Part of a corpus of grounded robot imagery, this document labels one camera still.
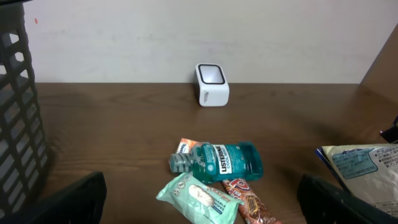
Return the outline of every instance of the listerine bottle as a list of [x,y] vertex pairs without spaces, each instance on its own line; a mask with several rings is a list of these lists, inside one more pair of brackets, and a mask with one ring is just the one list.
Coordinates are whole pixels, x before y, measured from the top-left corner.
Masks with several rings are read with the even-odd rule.
[[262,162],[250,142],[239,144],[210,144],[194,146],[191,153],[172,154],[169,160],[172,172],[193,172],[205,184],[245,178],[247,181],[262,177]]

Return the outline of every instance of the orange wrapper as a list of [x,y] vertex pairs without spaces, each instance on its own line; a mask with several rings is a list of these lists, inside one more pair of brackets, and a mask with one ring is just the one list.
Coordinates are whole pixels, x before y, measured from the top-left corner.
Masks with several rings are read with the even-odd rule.
[[175,151],[175,153],[190,153],[191,149],[196,143],[198,142],[194,140],[181,138],[180,144],[178,145],[178,148]]
[[244,205],[239,205],[239,212],[247,224],[282,224],[268,212],[244,179],[224,180],[222,183],[231,197],[244,202]]

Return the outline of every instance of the snack bag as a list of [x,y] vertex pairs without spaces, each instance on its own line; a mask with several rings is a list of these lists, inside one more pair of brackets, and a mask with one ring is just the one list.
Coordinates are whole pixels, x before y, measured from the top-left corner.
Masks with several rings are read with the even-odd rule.
[[241,200],[208,187],[189,173],[174,178],[156,196],[171,203],[192,223],[234,223]]
[[239,212],[247,224],[282,224],[268,212],[244,179],[223,180],[223,186],[230,196],[244,202]]
[[398,217],[398,144],[322,146],[317,154],[346,191]]

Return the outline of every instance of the candy bar wrapper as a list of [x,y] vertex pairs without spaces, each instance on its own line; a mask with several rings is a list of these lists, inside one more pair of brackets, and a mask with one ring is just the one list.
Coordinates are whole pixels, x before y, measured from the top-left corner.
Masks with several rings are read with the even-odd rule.
[[244,202],[244,205],[239,205],[239,212],[247,224],[282,224],[268,212],[244,179],[224,180],[222,183],[232,198]]

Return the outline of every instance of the black object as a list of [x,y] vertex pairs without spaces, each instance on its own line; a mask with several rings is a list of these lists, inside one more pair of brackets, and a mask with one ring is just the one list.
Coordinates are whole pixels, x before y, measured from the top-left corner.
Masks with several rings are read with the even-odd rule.
[[102,172],[94,172],[55,195],[3,218],[2,224],[98,224],[106,198]]
[[388,143],[398,142],[398,117],[392,123],[392,127],[380,133]]
[[396,224],[398,219],[325,182],[304,175],[297,193],[308,224]]
[[50,161],[22,2],[0,0],[0,218],[35,199]]

